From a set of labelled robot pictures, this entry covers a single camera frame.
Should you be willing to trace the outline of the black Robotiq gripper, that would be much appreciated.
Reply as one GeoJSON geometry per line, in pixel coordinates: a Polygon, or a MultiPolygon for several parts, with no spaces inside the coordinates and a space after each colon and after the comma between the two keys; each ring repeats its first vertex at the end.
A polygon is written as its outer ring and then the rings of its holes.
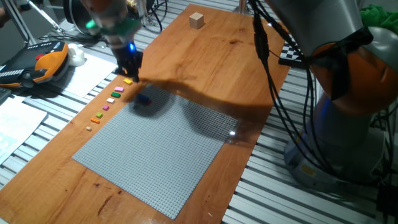
{"type": "Polygon", "coordinates": [[[133,82],[139,83],[139,68],[142,65],[143,52],[137,49],[134,42],[129,42],[121,48],[111,50],[118,65],[114,70],[114,74],[132,78],[133,82]]]}

